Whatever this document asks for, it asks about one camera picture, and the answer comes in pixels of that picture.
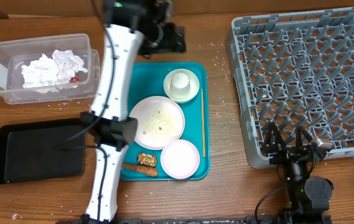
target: blue tray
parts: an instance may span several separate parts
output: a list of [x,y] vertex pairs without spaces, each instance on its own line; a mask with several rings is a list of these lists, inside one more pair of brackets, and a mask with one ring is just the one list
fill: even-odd
[[[181,139],[190,141],[196,146],[200,153],[200,165],[193,176],[185,180],[200,180],[210,171],[210,129],[208,123],[208,95],[207,95],[207,74],[203,66],[195,62],[166,62],[166,63],[137,63],[133,69],[133,76],[129,87],[128,113],[141,100],[150,96],[167,96],[163,90],[165,76],[172,70],[184,68],[192,71],[199,79],[200,90],[198,94],[188,103],[179,104],[185,115],[185,130]],[[204,102],[204,127],[206,158],[203,158],[203,139],[202,139],[202,94]],[[161,164],[161,150],[145,149],[134,142],[127,150],[124,162],[137,164],[137,154],[145,152],[157,156],[156,169],[159,176],[148,177],[131,170],[122,169],[120,177],[123,180],[175,180],[168,176]]]

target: pink plate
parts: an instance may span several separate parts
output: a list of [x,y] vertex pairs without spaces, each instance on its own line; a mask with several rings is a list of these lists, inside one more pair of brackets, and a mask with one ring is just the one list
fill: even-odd
[[175,179],[186,179],[198,169],[200,154],[191,142],[179,139],[164,147],[160,161],[167,175]]
[[181,107],[164,96],[141,100],[129,116],[138,119],[135,141],[147,149],[163,149],[170,141],[181,138],[185,128]]

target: chopstick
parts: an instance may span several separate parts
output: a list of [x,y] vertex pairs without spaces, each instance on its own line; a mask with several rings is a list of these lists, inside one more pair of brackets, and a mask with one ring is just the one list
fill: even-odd
[[203,138],[203,157],[206,158],[206,144],[204,138],[204,105],[203,105],[203,89],[202,89],[202,138]]

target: transparent container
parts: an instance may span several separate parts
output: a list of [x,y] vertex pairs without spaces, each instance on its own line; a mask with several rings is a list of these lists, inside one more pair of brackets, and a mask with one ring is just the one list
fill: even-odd
[[[54,50],[71,50],[84,60],[87,73],[78,72],[79,82],[23,88],[22,66],[42,54],[52,58]],[[8,104],[38,103],[94,97],[100,80],[98,52],[91,49],[86,34],[58,35],[0,42],[0,96]]]

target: dish rack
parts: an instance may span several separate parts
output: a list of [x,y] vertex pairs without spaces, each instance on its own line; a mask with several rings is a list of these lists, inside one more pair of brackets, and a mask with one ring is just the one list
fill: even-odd
[[271,166],[270,122],[288,145],[302,126],[333,142],[327,159],[354,157],[354,7],[235,18],[226,51],[252,167]]

